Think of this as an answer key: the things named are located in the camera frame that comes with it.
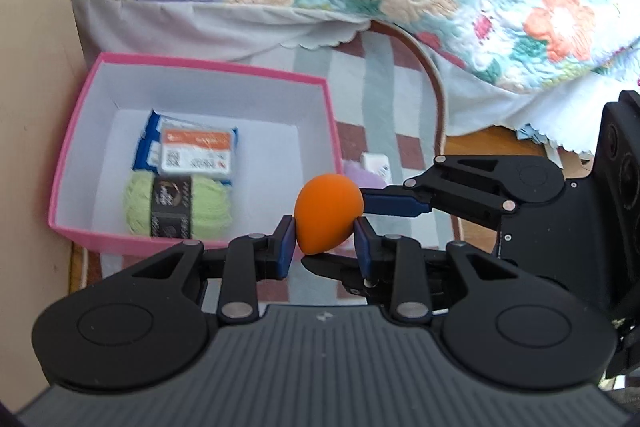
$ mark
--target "checkered rug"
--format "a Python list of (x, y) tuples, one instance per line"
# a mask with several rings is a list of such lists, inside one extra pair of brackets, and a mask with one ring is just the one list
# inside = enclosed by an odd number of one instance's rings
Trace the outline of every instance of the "checkered rug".
[[(327, 78), (344, 160), (359, 161), (363, 152), (389, 158), (392, 179), (401, 184), (432, 165), (444, 147), (445, 105), (442, 88), (429, 63), (412, 40), (378, 26), (336, 48), (306, 50), (274, 48), (242, 60), (244, 64)], [(416, 218), (368, 216), (378, 233), (399, 233), (419, 240), (427, 248), (443, 248), (460, 237), (456, 218), (434, 211)], [(353, 255), (348, 244), (341, 254)], [(299, 305), (356, 304), (342, 285), (309, 273), (296, 252), (285, 281), (258, 283), (258, 299), (267, 303)], [(106, 277), (137, 259), (102, 255)], [(203, 309), (216, 307), (219, 281), (210, 280)]]

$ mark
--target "black circular joint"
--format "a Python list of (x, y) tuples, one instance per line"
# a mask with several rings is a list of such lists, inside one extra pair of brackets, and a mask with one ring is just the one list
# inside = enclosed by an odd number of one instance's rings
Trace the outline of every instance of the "black circular joint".
[(496, 172), (510, 199), (522, 203), (544, 203), (564, 189), (562, 169), (540, 156), (522, 156), (511, 160), (502, 172)]
[(618, 338), (607, 318), (533, 275), (481, 280), (444, 320), (442, 339), (472, 375), (552, 391), (600, 379)]
[(566, 287), (566, 284), (561, 283), (558, 279), (554, 279), (553, 277), (549, 277), (548, 275), (538, 275), (538, 277), (542, 280), (549, 281), (556, 286), (560, 286), (563, 290), (569, 291), (569, 288)]
[(640, 192), (640, 174), (638, 164), (631, 153), (627, 154), (620, 164), (620, 198), (627, 210), (638, 201)]
[(208, 338), (202, 311), (180, 288), (119, 275), (52, 304), (31, 334), (50, 382), (92, 393), (166, 380), (193, 363)]
[(82, 315), (78, 331), (98, 346), (125, 346), (141, 340), (153, 323), (153, 315), (135, 304), (105, 304)]
[(540, 187), (548, 180), (546, 169), (540, 166), (525, 167), (520, 171), (520, 181), (527, 187)]
[(495, 325), (505, 339), (524, 347), (552, 347), (571, 333), (569, 320), (544, 306), (514, 306), (500, 313)]
[(607, 128), (607, 153), (612, 160), (618, 155), (618, 131), (613, 124)]

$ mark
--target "qr code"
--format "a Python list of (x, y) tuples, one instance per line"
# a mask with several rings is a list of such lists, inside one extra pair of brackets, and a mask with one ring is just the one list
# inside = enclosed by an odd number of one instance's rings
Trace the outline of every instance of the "qr code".
[(169, 167), (180, 166), (180, 153), (177, 151), (169, 151), (166, 155), (166, 164)]

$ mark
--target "black label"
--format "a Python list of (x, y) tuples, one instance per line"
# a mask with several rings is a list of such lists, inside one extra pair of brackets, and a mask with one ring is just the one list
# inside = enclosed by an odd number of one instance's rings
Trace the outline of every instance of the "black label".
[(156, 176), (151, 189), (151, 237), (191, 238), (191, 177)]

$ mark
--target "beige wall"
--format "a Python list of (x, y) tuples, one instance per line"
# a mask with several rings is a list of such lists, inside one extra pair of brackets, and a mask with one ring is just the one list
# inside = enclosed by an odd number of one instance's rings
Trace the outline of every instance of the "beige wall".
[(66, 293), (69, 243), (46, 226), (56, 156), (84, 64), (69, 0), (0, 0), (0, 401), (46, 384), (31, 326)]

